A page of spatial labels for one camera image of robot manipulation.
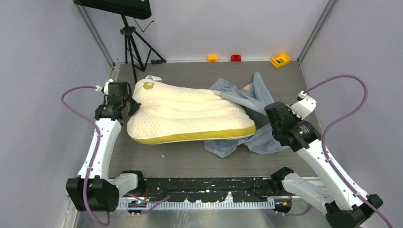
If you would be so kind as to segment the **cream pillow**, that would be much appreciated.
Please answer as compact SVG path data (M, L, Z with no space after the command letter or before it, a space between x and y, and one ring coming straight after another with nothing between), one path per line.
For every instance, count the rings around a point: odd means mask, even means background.
M139 143L239 139L256 132L243 107L214 90L178 87L147 76L135 84L133 99L140 108L126 128Z

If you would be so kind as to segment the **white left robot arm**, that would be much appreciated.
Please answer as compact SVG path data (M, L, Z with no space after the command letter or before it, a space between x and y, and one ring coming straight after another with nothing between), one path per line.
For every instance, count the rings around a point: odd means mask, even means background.
M132 98L128 82L109 79L104 86L93 89L103 94L93 119L68 107L94 126L94 134L84 164L75 178L67 180L66 190L78 211L113 212L125 194L139 197L145 193L141 171L123 171L118 177L109 178L110 160L122 125L139 110L140 104Z

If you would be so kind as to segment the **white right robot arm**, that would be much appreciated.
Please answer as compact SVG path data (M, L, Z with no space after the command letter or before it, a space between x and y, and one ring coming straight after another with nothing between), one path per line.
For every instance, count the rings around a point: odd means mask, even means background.
M369 195L347 175L322 146L322 136L310 122L282 102L269 104L264 110L273 138L303 158L325 185L320 188L283 167L271 175L274 193L299 196L321 211L333 228L357 228L383 205L378 195Z

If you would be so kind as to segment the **blue pillowcase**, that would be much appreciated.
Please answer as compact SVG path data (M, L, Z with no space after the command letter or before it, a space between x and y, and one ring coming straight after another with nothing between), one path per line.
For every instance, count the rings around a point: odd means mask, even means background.
M241 105L248 117L254 121L256 132L240 139L205 140L203 145L206 151L225 158L239 145L245 145L249 151L257 154L272 154L289 148L280 145L272 136L272 127L264 108L274 103L274 99L260 72L255 72L252 83L243 89L238 89L232 82L219 78L210 90L217 91L220 97Z

